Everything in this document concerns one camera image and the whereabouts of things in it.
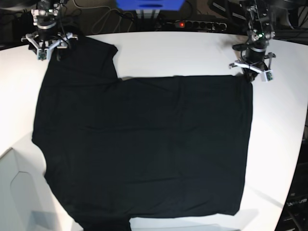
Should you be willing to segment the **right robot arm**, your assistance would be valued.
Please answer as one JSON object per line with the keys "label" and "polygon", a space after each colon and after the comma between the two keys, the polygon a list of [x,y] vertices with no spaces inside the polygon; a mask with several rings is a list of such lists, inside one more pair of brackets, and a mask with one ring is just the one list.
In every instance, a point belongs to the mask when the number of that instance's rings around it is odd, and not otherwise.
{"label": "right robot arm", "polygon": [[49,60],[54,50],[71,49],[72,40],[78,40],[76,34],[64,29],[62,8],[66,4],[66,0],[39,0],[31,10],[36,31],[24,35],[21,41],[28,43],[38,60]]}

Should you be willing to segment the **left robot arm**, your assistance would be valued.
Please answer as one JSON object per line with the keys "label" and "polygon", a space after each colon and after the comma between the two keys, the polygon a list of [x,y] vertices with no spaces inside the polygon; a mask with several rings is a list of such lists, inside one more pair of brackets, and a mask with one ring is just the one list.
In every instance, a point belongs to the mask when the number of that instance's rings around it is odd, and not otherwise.
{"label": "left robot arm", "polygon": [[269,82],[273,80],[272,59],[276,58],[274,53],[267,52],[270,40],[275,37],[270,7],[264,0],[241,0],[239,3],[246,18],[243,28],[247,40],[232,46],[240,57],[229,67],[241,68],[247,82],[253,82],[257,76]]}

